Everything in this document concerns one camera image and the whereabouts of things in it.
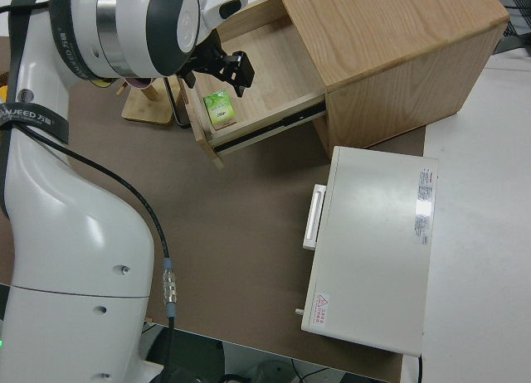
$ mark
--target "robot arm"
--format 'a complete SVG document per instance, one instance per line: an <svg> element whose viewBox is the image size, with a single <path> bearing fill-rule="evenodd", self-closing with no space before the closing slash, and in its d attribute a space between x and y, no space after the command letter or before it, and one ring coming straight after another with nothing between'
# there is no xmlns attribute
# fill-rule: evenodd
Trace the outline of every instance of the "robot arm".
<svg viewBox="0 0 531 383"><path fill-rule="evenodd" d="M35 2L38 9L10 16L12 66L0 124L23 117L59 143L46 124L67 119L69 91L80 80L177 74L193 85L196 70L233 80L239 94L251 85L246 56L227 56L214 29L246 0L12 5ZM0 381L160 381L162 367L138 356L153 272L153 239L138 213L16 128L2 136L0 201L15 238ZM176 371L172 378L191 376Z"/></svg>

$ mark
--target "sticker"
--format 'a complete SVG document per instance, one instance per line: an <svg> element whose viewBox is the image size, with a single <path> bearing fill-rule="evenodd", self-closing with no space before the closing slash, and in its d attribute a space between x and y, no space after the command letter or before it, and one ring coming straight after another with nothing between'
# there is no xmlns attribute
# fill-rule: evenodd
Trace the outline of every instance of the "sticker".
<svg viewBox="0 0 531 383"><path fill-rule="evenodd" d="M314 325L324 326L326 323L326 313L329 309L330 296L324 293L317 293L314 300L314 313L312 315L312 323Z"/></svg>
<svg viewBox="0 0 531 383"><path fill-rule="evenodd" d="M431 213L433 209L433 185L435 173L426 168L418 179L417 205L415 207L415 242L427 245L431 236Z"/></svg>

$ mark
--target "screw hole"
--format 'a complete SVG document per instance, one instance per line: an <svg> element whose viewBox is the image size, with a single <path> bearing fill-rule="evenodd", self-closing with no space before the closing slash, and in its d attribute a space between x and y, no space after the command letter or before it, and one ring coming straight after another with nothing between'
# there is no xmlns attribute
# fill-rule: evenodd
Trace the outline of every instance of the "screw hole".
<svg viewBox="0 0 531 383"><path fill-rule="evenodd" d="M94 307L94 313L98 315L103 315L107 313L107 308L103 306Z"/></svg>
<svg viewBox="0 0 531 383"><path fill-rule="evenodd" d="M113 267L113 271L117 275L131 274L131 268L127 265L116 265L115 267Z"/></svg>

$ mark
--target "open drawer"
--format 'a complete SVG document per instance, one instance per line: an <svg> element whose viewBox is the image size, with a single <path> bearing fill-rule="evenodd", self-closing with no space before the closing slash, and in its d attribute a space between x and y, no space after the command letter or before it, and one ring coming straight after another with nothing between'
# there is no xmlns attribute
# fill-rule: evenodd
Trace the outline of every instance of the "open drawer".
<svg viewBox="0 0 531 383"><path fill-rule="evenodd" d="M242 50L255 70L252 87L237 98L229 84L196 74L193 89L182 84L196 141L219 167L219 156L323 116L325 88L281 0L259 0L218 28L223 49ZM215 130L203 97L227 89L236 122Z"/></svg>

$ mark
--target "wooden stand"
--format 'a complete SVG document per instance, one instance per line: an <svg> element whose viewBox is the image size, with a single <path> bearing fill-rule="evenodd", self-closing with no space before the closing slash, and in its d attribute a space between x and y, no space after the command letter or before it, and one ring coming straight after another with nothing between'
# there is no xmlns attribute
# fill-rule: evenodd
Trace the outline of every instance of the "wooden stand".
<svg viewBox="0 0 531 383"><path fill-rule="evenodd" d="M169 82L173 94L177 96L180 91L177 79L169 78ZM173 112L166 96L163 80L155 80L147 89L132 88L125 102L122 117L148 124L171 124Z"/></svg>

